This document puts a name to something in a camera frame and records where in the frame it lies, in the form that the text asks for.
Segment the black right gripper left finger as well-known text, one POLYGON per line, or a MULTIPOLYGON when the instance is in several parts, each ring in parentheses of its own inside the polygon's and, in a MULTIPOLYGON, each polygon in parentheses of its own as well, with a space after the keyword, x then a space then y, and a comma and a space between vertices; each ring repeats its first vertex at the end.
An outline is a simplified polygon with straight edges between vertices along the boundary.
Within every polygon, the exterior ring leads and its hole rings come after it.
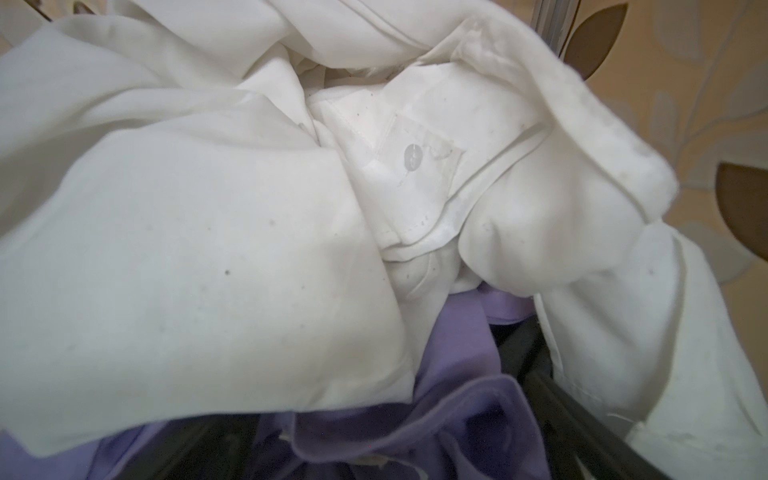
POLYGON ((168 423, 117 475, 119 480, 240 479, 261 416, 210 415, 168 423))

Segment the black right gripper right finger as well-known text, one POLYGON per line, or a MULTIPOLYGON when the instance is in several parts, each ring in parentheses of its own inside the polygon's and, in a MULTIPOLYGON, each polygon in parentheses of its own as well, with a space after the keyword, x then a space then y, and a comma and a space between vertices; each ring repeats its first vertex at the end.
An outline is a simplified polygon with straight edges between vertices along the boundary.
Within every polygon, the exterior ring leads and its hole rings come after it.
POLYGON ((632 450, 553 379, 538 319, 491 327, 502 372, 516 378, 542 433, 554 479, 663 480, 667 476, 632 450))

